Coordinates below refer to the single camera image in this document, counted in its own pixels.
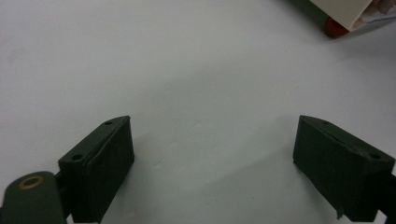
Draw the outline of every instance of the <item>screw hole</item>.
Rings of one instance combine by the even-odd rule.
[[[24,179],[20,183],[20,189],[32,189],[43,183],[44,177],[41,175],[34,175]]]
[[[376,160],[381,159],[380,156],[378,156],[378,155],[376,155],[376,154],[374,154],[374,153],[371,153],[371,154],[370,154],[370,157],[373,158],[373,159],[376,159]]]
[[[72,157],[72,160],[73,161],[78,161],[79,159],[81,159],[82,158],[82,155],[81,154],[77,154],[77,155],[74,155],[73,157]]]

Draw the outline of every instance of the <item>brass grommet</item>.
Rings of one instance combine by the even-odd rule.
[[[20,183],[20,189],[32,189],[43,183],[44,177],[41,175],[34,175],[27,177]]]

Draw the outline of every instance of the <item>white surface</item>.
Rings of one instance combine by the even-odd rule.
[[[298,118],[396,156],[395,28],[330,40],[288,0],[1,1],[0,192],[131,115],[103,223],[349,223],[292,163]]]

